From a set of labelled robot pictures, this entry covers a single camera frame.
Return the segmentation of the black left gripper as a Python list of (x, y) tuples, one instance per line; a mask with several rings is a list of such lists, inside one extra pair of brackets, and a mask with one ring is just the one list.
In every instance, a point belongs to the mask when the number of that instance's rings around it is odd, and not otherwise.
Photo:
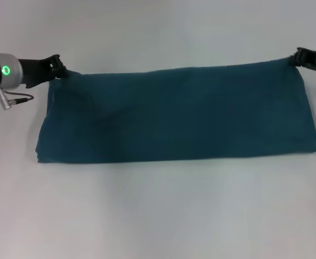
[(23, 70), (22, 84), (26, 88), (33, 88), (55, 78), (68, 77), (67, 68), (60, 60), (59, 54), (45, 59), (19, 59), (19, 63)]

